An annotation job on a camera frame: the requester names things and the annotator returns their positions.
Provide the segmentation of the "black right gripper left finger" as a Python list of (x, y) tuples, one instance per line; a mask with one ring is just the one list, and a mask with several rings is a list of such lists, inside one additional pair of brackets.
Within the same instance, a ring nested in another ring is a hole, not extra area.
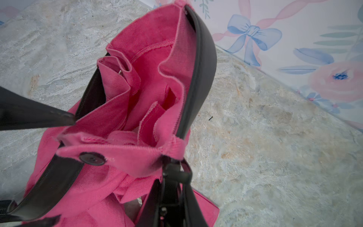
[(154, 181), (151, 191), (143, 205), (136, 227), (159, 227), (159, 205), (161, 201), (161, 183)]

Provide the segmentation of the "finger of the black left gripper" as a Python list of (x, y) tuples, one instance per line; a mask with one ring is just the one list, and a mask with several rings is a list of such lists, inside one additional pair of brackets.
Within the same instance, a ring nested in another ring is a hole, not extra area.
[(69, 112), (22, 97), (1, 87), (1, 130), (25, 130), (71, 126)]
[(54, 227), (59, 223), (60, 218), (61, 215), (58, 215), (51, 218), (44, 218), (42, 220), (27, 222), (16, 227)]

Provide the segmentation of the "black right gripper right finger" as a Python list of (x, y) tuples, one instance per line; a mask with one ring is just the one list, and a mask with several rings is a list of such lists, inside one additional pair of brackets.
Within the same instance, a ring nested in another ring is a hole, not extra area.
[(181, 207), (182, 227), (207, 227), (194, 192), (190, 184), (182, 183)]

